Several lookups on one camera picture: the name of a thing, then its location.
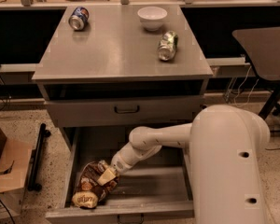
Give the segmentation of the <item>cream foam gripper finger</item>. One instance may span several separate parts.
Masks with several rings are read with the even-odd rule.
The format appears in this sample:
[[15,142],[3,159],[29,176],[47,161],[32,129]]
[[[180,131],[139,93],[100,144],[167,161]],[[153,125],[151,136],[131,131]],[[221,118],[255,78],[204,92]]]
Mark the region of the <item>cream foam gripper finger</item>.
[[106,183],[108,183],[109,181],[113,180],[115,177],[117,176],[117,171],[111,167],[111,168],[107,168],[98,178],[97,183],[100,186],[105,185]]

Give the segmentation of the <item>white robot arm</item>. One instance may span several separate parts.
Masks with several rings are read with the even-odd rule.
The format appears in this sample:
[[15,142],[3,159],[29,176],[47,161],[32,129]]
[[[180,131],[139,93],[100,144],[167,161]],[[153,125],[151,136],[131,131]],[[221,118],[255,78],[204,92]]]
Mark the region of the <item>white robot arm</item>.
[[195,224],[268,224],[257,147],[269,140],[268,125],[259,115],[212,105],[191,123],[134,128],[102,180],[126,173],[162,147],[187,148]]

